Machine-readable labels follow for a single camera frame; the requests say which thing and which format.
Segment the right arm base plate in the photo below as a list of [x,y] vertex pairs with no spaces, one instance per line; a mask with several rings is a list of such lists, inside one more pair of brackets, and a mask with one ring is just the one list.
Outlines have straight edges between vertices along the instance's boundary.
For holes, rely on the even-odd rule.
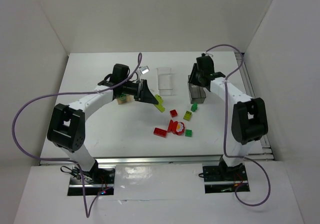
[[250,186],[246,168],[242,165],[239,169],[229,173],[222,173],[218,165],[203,166],[198,177],[204,181],[206,194],[249,192]]

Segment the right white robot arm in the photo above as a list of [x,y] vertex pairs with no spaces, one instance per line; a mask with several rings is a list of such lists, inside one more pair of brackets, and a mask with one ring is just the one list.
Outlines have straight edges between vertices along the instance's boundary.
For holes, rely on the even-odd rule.
[[225,103],[223,155],[219,160],[220,174],[228,178],[238,172],[251,147],[268,133],[265,102],[253,98],[216,72],[213,59],[204,53],[196,58],[188,82],[203,87]]

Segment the lime stepped lego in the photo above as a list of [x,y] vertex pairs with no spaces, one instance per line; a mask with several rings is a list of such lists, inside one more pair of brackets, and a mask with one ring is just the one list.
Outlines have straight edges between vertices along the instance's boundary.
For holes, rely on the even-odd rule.
[[164,113],[165,112],[165,107],[163,106],[163,99],[160,95],[156,94],[155,99],[158,101],[158,104],[155,104],[154,106],[161,112]]

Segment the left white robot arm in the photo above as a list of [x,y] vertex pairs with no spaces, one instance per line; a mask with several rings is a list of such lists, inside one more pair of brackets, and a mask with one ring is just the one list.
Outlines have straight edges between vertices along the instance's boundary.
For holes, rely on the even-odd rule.
[[98,167],[98,162],[89,154],[85,147],[85,124],[87,119],[111,103],[122,94],[133,96],[135,101],[157,105],[159,102],[151,93],[147,80],[141,76],[149,71],[147,66],[139,67],[132,81],[130,68],[124,64],[115,64],[111,74],[100,81],[92,94],[70,104],[57,104],[52,112],[47,132],[47,139],[62,149],[68,157],[76,161],[84,175],[97,180],[105,172]]

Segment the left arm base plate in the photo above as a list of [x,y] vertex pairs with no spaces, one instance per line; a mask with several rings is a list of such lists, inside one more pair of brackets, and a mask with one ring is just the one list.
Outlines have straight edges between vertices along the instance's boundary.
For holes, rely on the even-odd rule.
[[80,171],[76,166],[73,166],[72,168],[67,166],[61,166],[60,171],[70,175],[67,196],[82,196],[83,183],[86,196],[96,196],[98,192],[101,196],[114,195],[114,183],[116,172],[115,167],[102,168],[100,170],[100,173],[94,179],[85,175],[84,181],[81,178]]

